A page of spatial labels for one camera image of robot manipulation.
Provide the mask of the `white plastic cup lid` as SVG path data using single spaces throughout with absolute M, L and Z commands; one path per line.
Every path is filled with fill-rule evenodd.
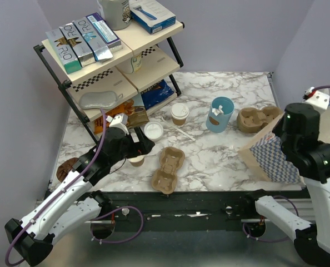
M 144 133 L 148 139 L 158 141 L 163 137 L 163 126 L 156 121 L 150 121 L 144 126 Z

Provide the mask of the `brown paper cup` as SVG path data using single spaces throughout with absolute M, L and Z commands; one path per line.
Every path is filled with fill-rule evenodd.
M 133 167 L 140 167 L 144 163 L 144 156 L 143 155 L 137 156 L 137 157 L 128 159 L 128 161 Z
M 182 126 L 186 123 L 187 116 L 172 115 L 172 122 L 177 126 Z

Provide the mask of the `brown cardboard cup carrier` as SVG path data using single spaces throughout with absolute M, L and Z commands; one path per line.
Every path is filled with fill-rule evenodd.
M 182 167 L 185 154 L 174 147 L 165 147 L 160 155 L 160 167 L 151 179 L 153 189 L 163 194 L 172 194 L 177 186 L 177 171 Z

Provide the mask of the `checkered paper bag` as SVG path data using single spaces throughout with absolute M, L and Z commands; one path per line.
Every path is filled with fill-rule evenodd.
M 282 116 L 280 114 L 256 133 L 249 143 L 238 150 L 238 154 L 257 181 L 303 185 L 303 178 L 298 169 L 291 162 L 286 161 L 281 151 L 281 141 L 272 132 Z

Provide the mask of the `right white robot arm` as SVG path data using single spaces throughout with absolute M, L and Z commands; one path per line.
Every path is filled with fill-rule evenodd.
M 305 263 L 330 266 L 330 144 L 318 139 L 319 124 L 312 105 L 292 103 L 273 129 L 286 160 L 304 178 L 315 222 L 301 219 L 269 195 L 245 201 L 243 212 L 250 218 L 262 215 L 279 227 Z

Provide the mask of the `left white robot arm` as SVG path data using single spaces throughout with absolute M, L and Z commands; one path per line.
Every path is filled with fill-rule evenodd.
M 97 200 L 96 195 L 86 199 L 85 207 L 71 209 L 73 203 L 110 174 L 111 168 L 124 159 L 144 156 L 155 143 L 136 127 L 138 141 L 117 127 L 110 127 L 99 142 L 80 156 L 61 184 L 28 215 L 11 218 L 5 224 L 9 251 L 15 249 L 30 266 L 40 264 L 52 251 L 54 244 L 79 224 L 94 219 L 106 219 L 110 205 Z

